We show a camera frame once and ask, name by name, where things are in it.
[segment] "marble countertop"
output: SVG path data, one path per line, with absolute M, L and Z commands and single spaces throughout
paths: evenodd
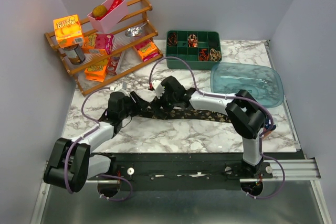
M 156 45 L 165 52 L 165 40 L 156 40 Z M 222 62 L 247 63 L 270 67 L 265 45 L 262 41 L 222 41 Z M 127 69 L 139 62 L 133 52 L 126 52 L 122 69 Z M 154 92 L 148 90 L 149 73 L 154 63 L 131 73 L 112 83 L 127 83 L 128 91 L 151 101 Z M 210 91 L 210 70 L 195 70 L 198 87 Z M 173 75 L 187 88 L 192 87 L 192 78 L 188 70 L 168 69 L 165 61 L 161 61 L 153 75 L 155 80 L 163 80 Z M 87 88 L 92 82 L 79 78 Z M 85 112 L 98 119 L 107 107 L 109 90 L 101 90 L 93 94 L 86 103 Z M 84 97 L 76 88 L 73 95 L 63 137 L 70 138 L 82 134 L 94 125 L 81 115 L 80 108 Z M 295 152 L 295 142 L 291 132 L 284 106 L 270 108 L 276 120 L 277 128 L 263 140 L 264 152 Z M 130 124 L 121 129 L 113 139 L 99 146 L 99 152 L 134 152 L 134 153 L 171 153 L 171 152 L 242 152 L 243 143 L 230 123 L 219 123 L 201 120 L 154 120 L 134 117 Z

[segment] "wooden shelf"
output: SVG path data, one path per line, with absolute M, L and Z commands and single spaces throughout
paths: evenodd
M 115 37 L 115 42 L 114 42 L 113 51 L 112 51 L 111 55 L 86 54 L 86 59 L 85 59 L 84 63 L 82 63 L 80 65 L 73 65 L 69 62 L 66 55 L 62 51 L 60 51 L 61 48 L 59 47 L 57 42 L 54 41 L 55 38 L 53 38 L 53 37 L 55 36 L 55 32 L 52 31 L 52 32 L 49 32 L 49 33 L 45 33 L 45 36 L 46 36 L 47 41 L 50 44 L 51 48 L 60 57 L 63 65 L 66 68 L 69 75 L 72 76 L 75 79 L 75 81 L 78 85 L 78 88 L 80 89 L 80 91 L 83 95 L 88 95 L 92 91 L 94 91 L 98 88 L 104 87 L 104 86 L 112 83 L 113 81 L 116 81 L 119 78 L 121 78 L 121 77 L 123 77 L 123 76 L 125 76 L 129 73 L 132 73 L 132 72 L 134 72 L 134 71 L 136 71 L 136 70 L 138 70 L 138 69 L 140 69 L 140 68 L 142 68 L 142 67 L 150 64 L 151 62 L 153 62 L 153 61 L 162 57 L 162 53 L 159 51 L 159 55 L 156 56 L 155 58 L 153 58 L 151 60 L 148 60 L 146 62 L 142 62 L 142 63 L 124 71 L 123 73 L 121 73 L 119 75 L 116 75 L 116 76 L 114 76 L 114 77 L 112 77 L 108 80 L 105 80 L 102 83 L 98 83 L 94 87 L 89 88 L 87 90 L 84 90 L 82 85 L 78 81 L 78 74 L 83 72 L 90 65 L 95 64 L 95 63 L 97 63 L 101 60 L 108 59 L 109 57 L 111 57 L 113 55 L 116 55 L 116 54 L 118 54 L 118 53 L 120 53 L 124 50 L 127 50 L 128 48 L 131 48 L 131 47 L 133 47 L 133 46 L 135 46 L 135 45 L 137 45 L 137 44 L 139 44 L 139 43 L 141 43 L 141 42 L 143 42 L 147 39 L 153 40 L 153 37 L 158 35 L 158 31 L 155 29 L 155 27 L 148 20 L 147 11 L 151 11 L 153 9 L 151 3 L 148 0 L 131 0 L 131 1 L 127 2 L 127 5 L 131 6 L 131 5 L 134 5 L 134 4 L 139 3 L 139 2 L 141 3 L 142 8 L 136 10 L 135 12 L 132 12 L 132 13 L 126 15 L 119 22 L 123 22 L 125 20 L 128 20 L 128 19 L 130 19 L 132 17 L 135 17 L 135 16 L 138 16 L 138 15 L 141 15 L 140 16 L 141 19 L 136 21 L 136 22 L 133 22 L 131 24 L 128 24 L 128 25 L 126 25 L 126 26 L 124 26 L 124 27 L 122 27 L 118 30 L 115 30 L 115 31 L 111 32 L 111 34 L 113 34 L 114 37 Z M 89 22 L 89 19 L 87 19 L 87 18 L 82 19 L 80 21 L 81 24 L 86 24 L 88 22 Z M 143 27 L 143 29 L 145 31 L 143 37 L 140 37 L 136 40 L 133 40 L 132 38 L 127 38 L 124 35 L 125 30 L 127 30 L 130 27 L 137 26 L 137 25 L 140 25 L 140 24 L 145 24 L 145 26 Z M 96 32 L 97 32 L 97 30 L 91 29 L 89 31 L 84 32 L 84 36 L 89 36 L 89 35 L 94 34 Z

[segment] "clear blue plastic container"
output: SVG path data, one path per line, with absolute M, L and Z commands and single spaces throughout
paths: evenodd
M 211 91 L 238 93 L 247 90 L 261 105 L 273 108 L 284 101 L 284 89 L 279 74 L 269 67 L 219 63 L 211 70 Z

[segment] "food can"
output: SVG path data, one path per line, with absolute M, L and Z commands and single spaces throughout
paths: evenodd
M 78 44 L 65 47 L 63 50 L 72 64 L 79 65 L 85 61 L 85 54 Z

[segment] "green sorting tray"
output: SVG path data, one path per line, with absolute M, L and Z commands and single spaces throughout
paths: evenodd
M 167 39 L 171 33 L 177 34 L 177 45 L 169 46 L 166 43 L 166 56 L 175 56 L 188 63 L 191 69 L 211 70 L 212 67 L 222 60 L 222 50 L 220 49 L 221 40 L 215 31 L 176 31 L 171 30 L 167 33 Z M 188 46 L 188 36 L 195 34 L 198 38 L 198 47 Z M 211 48 L 220 51 L 220 61 L 199 61 L 198 53 L 206 48 L 209 52 Z M 179 60 L 167 59 L 167 67 L 170 69 L 187 69 L 186 65 Z

